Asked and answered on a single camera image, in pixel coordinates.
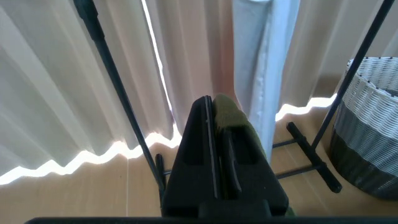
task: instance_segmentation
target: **white and gray basket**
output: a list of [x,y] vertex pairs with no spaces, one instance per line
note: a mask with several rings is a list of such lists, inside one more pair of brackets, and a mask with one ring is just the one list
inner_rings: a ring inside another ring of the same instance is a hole
[[398,58],[364,58],[339,106],[330,147],[346,180],[398,200]]

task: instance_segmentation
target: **gray basket bottom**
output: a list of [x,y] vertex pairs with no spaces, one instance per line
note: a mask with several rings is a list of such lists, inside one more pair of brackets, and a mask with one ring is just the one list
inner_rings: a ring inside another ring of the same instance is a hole
[[398,200],[398,177],[383,172],[349,148],[333,129],[330,160],[337,172],[363,192],[386,200]]

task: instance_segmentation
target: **floor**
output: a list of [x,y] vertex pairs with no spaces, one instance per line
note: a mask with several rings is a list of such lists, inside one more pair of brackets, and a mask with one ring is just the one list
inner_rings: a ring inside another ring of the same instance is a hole
[[[291,138],[285,128],[289,121],[294,121],[312,142],[324,115],[325,110],[312,110],[305,115],[285,116],[276,125],[274,142]],[[343,190],[339,194],[331,192],[316,171],[280,180],[296,214],[397,215],[398,202],[386,202],[369,196],[337,174],[325,151],[330,132],[329,128],[317,152],[342,183]],[[151,152],[153,155],[161,152],[166,168],[170,169],[177,148],[155,144]],[[275,173],[309,164],[296,144],[273,151],[271,166]],[[101,165],[84,164],[72,175],[25,177],[0,186],[0,201],[0,223],[24,223],[34,217],[48,216],[160,216],[157,186],[143,156],[130,160],[117,156]]]

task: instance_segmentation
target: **garment rack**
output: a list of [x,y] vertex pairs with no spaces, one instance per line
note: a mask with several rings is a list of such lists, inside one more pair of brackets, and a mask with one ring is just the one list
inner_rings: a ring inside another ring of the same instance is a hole
[[[156,155],[154,162],[149,152],[148,146],[145,142],[144,136],[142,135],[141,129],[137,122],[136,116],[134,115],[134,112],[132,110],[127,93],[123,87],[123,83],[120,79],[118,70],[115,66],[114,60],[109,51],[108,45],[105,41],[104,32],[97,18],[98,13],[95,8],[93,0],[73,0],[73,2],[75,4],[79,16],[83,19],[83,22],[86,25],[90,37],[93,39],[96,48],[99,54],[101,55],[101,59],[106,67],[108,75],[112,81],[113,87],[115,88],[116,93],[118,94],[118,97],[129,119],[131,127],[134,130],[136,138],[142,148],[142,151],[149,164],[152,174],[157,182],[157,185],[159,186],[159,196],[160,200],[162,200],[162,196],[166,185],[165,176],[169,175],[171,173],[171,170],[164,170],[164,163],[161,154]],[[300,132],[300,130],[296,127],[296,125],[294,125],[293,122],[289,122],[286,128],[289,131],[289,133],[292,135],[293,139],[272,145],[272,148],[277,148],[297,143],[311,162],[310,166],[305,166],[281,174],[276,174],[278,179],[290,177],[292,175],[302,174],[304,172],[308,172],[311,170],[317,170],[332,192],[334,193],[340,192],[342,188],[341,184],[339,183],[337,178],[333,175],[333,173],[329,170],[326,163],[320,159],[315,149],[317,148],[323,134],[326,131],[326,128],[328,127],[334,113],[337,110],[338,105],[341,103],[341,100],[349,84],[351,83],[357,69],[361,65],[361,62],[366,55],[366,52],[371,46],[372,41],[374,40],[377,32],[379,31],[393,3],[394,0],[384,0],[383,3],[381,4],[381,7],[379,8],[368,30],[368,33],[366,34],[357,54],[355,55],[353,63],[351,64],[346,76],[344,77],[344,80],[337,92],[336,99],[331,104],[330,109],[326,114],[325,119],[322,122],[321,128],[319,129],[317,135],[315,136],[315,139],[313,140],[312,144],[308,143],[306,137]]]

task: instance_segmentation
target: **woven basket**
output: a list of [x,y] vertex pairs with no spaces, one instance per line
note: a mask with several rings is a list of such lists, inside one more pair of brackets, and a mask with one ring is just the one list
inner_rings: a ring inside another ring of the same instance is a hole
[[348,182],[388,200],[398,200],[396,96],[398,58],[364,58],[339,106],[330,145],[331,161]]

